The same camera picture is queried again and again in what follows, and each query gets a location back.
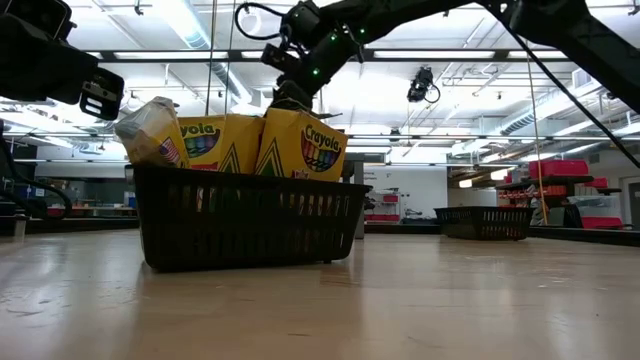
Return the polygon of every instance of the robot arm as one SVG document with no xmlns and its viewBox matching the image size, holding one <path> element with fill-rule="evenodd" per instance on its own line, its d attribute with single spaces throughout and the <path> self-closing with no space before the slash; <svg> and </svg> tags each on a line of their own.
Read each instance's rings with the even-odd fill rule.
<svg viewBox="0 0 640 360">
<path fill-rule="evenodd" d="M 473 3 L 469 0 L 344 0 L 318 8 L 311 0 L 283 16 L 280 47 L 266 64 L 283 71 L 272 106 L 311 108 L 316 92 L 365 44 L 397 26 Z M 589 13 L 584 0 L 479 0 L 512 34 L 557 48 L 615 96 L 640 112 L 640 52 Z M 294 44 L 300 58 L 286 53 Z"/>
</svg>

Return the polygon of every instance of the black basket in background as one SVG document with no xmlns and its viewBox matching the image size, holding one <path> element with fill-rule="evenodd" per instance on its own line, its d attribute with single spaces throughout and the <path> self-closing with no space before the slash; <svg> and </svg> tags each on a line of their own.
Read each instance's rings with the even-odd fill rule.
<svg viewBox="0 0 640 360">
<path fill-rule="evenodd" d="M 522 240 L 533 209 L 466 206 L 435 209 L 444 235 L 469 240 Z"/>
</svg>

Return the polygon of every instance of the packaging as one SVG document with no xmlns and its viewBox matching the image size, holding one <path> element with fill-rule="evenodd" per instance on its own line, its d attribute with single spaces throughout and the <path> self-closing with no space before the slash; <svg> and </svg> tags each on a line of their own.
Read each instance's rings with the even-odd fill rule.
<svg viewBox="0 0 640 360">
<path fill-rule="evenodd" d="M 261 117 L 227 115 L 222 134 L 220 171 L 253 174 L 260 152 L 265 120 Z"/>
<path fill-rule="evenodd" d="M 179 118 L 192 169 L 218 171 L 224 116 Z"/>
<path fill-rule="evenodd" d="M 256 174 L 338 181 L 347 136 L 301 112 L 269 109 Z"/>
<path fill-rule="evenodd" d="M 190 167 L 170 99 L 154 98 L 118 122 L 115 130 L 132 164 Z"/>
</svg>

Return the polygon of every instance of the yellow crayon box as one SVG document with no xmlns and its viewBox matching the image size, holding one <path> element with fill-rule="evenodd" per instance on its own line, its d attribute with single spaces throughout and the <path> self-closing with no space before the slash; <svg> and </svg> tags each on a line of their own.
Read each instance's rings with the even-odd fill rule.
<svg viewBox="0 0 640 360">
<path fill-rule="evenodd" d="M 224 116 L 178 118 L 191 168 L 217 171 L 221 158 Z"/>
<path fill-rule="evenodd" d="M 302 111 L 269 109 L 256 174 L 338 181 L 347 136 Z"/>
<path fill-rule="evenodd" d="M 220 171 L 253 174 L 260 152 L 264 123 L 265 120 L 261 117 L 235 114 L 226 116 L 220 145 Z"/>
</svg>

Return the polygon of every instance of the black plastic basket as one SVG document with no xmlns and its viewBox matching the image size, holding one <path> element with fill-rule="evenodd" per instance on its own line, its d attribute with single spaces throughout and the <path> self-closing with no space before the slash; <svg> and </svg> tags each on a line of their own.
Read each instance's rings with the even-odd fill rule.
<svg viewBox="0 0 640 360">
<path fill-rule="evenodd" d="M 147 264 L 180 271 L 346 258 L 368 186 L 135 166 Z"/>
<path fill-rule="evenodd" d="M 435 209 L 442 233 L 469 240 L 522 240 L 533 209 L 467 206 Z"/>
</svg>

